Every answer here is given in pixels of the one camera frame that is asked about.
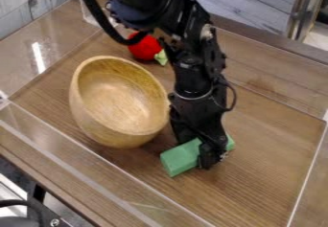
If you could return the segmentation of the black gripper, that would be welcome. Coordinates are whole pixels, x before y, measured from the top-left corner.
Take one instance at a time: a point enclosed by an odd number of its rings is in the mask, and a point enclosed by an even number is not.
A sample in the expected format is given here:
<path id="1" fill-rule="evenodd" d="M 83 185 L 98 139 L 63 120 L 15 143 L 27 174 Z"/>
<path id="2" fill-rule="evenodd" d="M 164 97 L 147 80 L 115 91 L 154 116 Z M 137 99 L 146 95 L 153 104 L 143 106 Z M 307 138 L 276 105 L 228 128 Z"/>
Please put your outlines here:
<path id="1" fill-rule="evenodd" d="M 209 170 L 226 154 L 226 133 L 222 116 L 226 111 L 226 88 L 212 87 L 193 91 L 178 86 L 169 94 L 170 125 L 180 144 L 194 138 L 205 143 L 198 146 L 197 166 Z"/>

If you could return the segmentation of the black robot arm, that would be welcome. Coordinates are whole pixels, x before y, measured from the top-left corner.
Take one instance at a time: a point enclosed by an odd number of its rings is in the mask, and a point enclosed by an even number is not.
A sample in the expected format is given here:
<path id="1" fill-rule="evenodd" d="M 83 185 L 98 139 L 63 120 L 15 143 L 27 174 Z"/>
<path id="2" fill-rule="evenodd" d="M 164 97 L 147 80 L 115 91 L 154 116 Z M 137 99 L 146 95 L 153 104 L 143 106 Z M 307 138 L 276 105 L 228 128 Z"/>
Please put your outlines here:
<path id="1" fill-rule="evenodd" d="M 156 30 L 174 71 L 169 119 L 180 145 L 161 155 L 169 171 L 210 169 L 228 153 L 224 113 L 235 104 L 225 76 L 225 54 L 209 12 L 197 0 L 83 0 L 105 32 L 131 46 Z"/>

